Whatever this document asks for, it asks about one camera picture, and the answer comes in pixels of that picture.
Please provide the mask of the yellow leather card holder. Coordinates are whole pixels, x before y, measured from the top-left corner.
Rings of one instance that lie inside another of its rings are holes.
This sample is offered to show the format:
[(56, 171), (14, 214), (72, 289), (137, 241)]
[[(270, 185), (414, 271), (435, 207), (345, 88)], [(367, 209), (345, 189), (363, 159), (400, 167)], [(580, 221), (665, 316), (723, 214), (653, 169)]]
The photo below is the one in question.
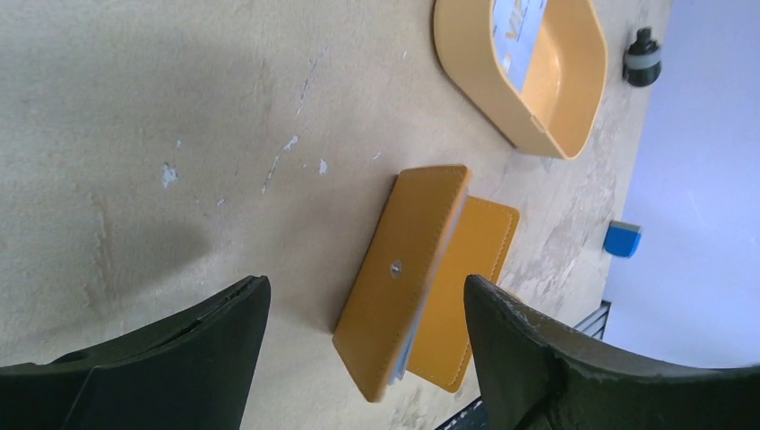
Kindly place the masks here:
[(406, 373), (462, 386), (472, 358), (465, 280), (500, 279), (520, 222), (516, 208), (470, 195), (470, 180), (464, 165), (396, 177), (332, 337), (370, 402)]

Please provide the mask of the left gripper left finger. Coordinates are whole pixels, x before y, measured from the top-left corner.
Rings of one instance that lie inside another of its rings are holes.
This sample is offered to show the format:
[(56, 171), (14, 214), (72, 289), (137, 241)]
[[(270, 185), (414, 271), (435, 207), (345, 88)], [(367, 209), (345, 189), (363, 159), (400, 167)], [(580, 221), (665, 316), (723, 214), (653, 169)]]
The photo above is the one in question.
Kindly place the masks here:
[(47, 364), (1, 370), (4, 429), (237, 429), (266, 329), (271, 285), (219, 293)]

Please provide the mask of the white credit card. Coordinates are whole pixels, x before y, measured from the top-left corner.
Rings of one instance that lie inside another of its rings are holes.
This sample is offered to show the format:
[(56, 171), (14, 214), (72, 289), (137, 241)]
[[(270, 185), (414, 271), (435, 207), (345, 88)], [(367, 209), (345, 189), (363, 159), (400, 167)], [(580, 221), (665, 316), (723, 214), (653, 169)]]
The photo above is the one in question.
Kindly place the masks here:
[(546, 7), (545, 0), (493, 3), (492, 40), (497, 62), (517, 92), (523, 90)]

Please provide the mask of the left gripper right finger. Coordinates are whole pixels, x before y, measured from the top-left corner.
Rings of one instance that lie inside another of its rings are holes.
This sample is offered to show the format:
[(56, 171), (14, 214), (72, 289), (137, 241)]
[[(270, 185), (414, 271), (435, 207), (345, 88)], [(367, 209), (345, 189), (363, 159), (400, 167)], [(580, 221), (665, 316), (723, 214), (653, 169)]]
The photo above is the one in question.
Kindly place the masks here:
[(466, 278), (465, 317), (493, 429), (756, 429), (757, 366), (707, 369), (587, 336)]

